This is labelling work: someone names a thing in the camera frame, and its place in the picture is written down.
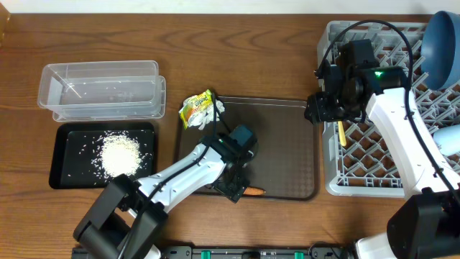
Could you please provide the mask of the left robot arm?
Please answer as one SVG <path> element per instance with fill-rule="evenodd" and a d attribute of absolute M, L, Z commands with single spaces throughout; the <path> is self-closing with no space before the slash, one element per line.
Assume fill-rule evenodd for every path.
<path fill-rule="evenodd" d="M 73 237 L 93 258 L 160 258 L 155 238 L 169 212 L 199 188 L 210 185 L 236 203 L 249 185 L 242 168 L 256 140 L 204 137 L 169 168 L 131 181 L 116 177 L 74 230 Z"/>

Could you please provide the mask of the orange carrot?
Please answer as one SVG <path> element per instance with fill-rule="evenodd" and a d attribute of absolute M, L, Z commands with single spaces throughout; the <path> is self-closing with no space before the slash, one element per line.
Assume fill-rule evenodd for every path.
<path fill-rule="evenodd" d="M 266 191 L 262 188 L 255 188 L 255 187 L 251 187 L 251 186 L 248 186 L 245 191 L 244 191 L 244 195 L 247 195 L 247 196 L 261 196 L 261 195 L 265 195 Z"/>

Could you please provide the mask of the dark blue plate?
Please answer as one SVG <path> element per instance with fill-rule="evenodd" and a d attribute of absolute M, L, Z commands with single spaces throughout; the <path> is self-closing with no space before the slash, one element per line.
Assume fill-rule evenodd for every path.
<path fill-rule="evenodd" d="M 421 55 L 425 58 L 422 71 L 430 90 L 444 90 L 459 81 L 459 15 L 435 13 L 423 36 Z"/>

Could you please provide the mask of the yellow plastic spoon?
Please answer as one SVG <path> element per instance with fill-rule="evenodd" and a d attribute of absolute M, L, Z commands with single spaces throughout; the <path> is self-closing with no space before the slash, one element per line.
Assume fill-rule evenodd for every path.
<path fill-rule="evenodd" d="M 338 125 L 338 130 L 339 130 L 339 142 L 340 142 L 342 147 L 346 147 L 347 146 L 347 141 L 346 141 L 346 135 L 345 135 L 345 131 L 344 131 L 343 122 L 338 121 L 337 125 Z"/>

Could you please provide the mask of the yellow green snack wrapper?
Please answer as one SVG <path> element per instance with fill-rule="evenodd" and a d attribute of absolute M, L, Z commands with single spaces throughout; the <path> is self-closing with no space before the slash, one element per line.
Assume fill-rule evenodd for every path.
<path fill-rule="evenodd" d="M 186 130 L 189 128 L 188 119 L 195 112 L 199 112 L 202 109 L 205 109 L 209 104 L 213 104 L 212 93 L 210 90 L 206 90 L 201 94 L 188 97 L 183 102 L 183 107 L 179 111 L 179 116 L 183 121 L 183 127 Z"/>

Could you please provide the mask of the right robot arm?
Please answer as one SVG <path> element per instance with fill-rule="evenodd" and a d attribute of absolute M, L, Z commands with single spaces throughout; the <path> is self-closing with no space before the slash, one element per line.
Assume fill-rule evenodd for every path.
<path fill-rule="evenodd" d="M 316 124 L 363 115 L 377 127 L 406 198 L 386 231 L 356 241 L 355 258 L 440 258 L 459 254 L 459 174 L 440 153 L 416 108 L 402 68 L 326 65 L 325 89 L 308 97 Z"/>

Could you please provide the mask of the light blue cup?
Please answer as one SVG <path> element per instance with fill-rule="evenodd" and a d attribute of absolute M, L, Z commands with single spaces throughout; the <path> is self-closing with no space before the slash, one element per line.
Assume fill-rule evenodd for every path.
<path fill-rule="evenodd" d="M 434 132 L 433 139 L 442 155 L 450 156 L 460 150 L 460 125 L 444 127 Z"/>

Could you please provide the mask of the white tissue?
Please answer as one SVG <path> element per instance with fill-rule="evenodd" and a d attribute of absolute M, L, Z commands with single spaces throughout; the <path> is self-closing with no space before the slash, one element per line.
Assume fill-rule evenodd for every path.
<path fill-rule="evenodd" d="M 189 127 L 197 127 L 199 130 L 203 130 L 207 124 L 214 121 L 214 105 L 209 104 L 205 109 L 199 112 L 195 112 L 188 119 Z"/>

